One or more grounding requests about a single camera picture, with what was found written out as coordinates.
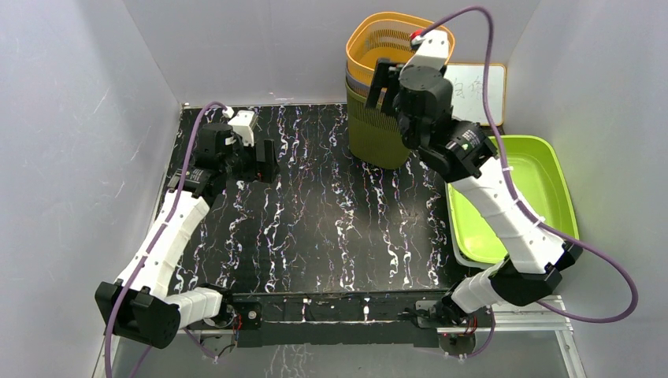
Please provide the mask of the orange mesh bin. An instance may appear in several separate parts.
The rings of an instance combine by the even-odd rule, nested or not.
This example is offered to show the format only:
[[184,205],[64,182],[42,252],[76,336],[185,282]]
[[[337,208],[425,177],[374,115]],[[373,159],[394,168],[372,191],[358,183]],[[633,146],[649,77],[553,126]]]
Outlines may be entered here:
[[[432,31],[431,26],[430,20],[404,13],[375,13],[361,22],[349,38],[346,44],[347,68],[356,79],[370,85],[378,58],[385,57],[406,66],[414,54],[411,39],[417,34],[425,35]],[[454,34],[443,25],[435,29],[450,34],[452,55],[456,45]]]

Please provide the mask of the grey mesh bin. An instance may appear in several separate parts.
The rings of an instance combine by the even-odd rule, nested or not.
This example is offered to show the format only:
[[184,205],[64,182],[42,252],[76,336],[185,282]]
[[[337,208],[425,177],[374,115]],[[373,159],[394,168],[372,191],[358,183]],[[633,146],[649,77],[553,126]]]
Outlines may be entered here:
[[363,83],[361,80],[356,79],[352,75],[349,68],[346,68],[345,73],[346,73],[347,86],[357,95],[366,98],[369,93],[369,85]]

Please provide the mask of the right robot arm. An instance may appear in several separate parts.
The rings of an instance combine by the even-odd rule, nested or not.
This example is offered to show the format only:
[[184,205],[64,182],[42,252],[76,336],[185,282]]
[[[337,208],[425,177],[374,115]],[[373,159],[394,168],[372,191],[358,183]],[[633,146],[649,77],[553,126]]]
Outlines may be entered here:
[[482,307],[526,306],[552,295],[581,248],[522,212],[521,199],[507,188],[497,145],[478,123],[453,118],[453,86],[443,74],[380,58],[366,105],[396,118],[404,146],[474,206],[507,251],[500,263],[465,278],[436,305],[450,324],[463,326]]

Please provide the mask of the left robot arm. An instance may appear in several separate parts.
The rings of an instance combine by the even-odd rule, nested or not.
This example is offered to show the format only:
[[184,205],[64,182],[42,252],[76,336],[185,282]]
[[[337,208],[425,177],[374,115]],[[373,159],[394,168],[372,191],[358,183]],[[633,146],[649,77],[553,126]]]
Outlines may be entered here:
[[228,182],[272,183],[279,173],[274,140],[255,140],[251,126],[208,124],[196,136],[142,246],[114,282],[100,283],[95,292],[114,335],[158,349],[191,324],[207,319],[225,328],[234,321],[229,290],[205,283],[171,295],[169,282],[193,232]]

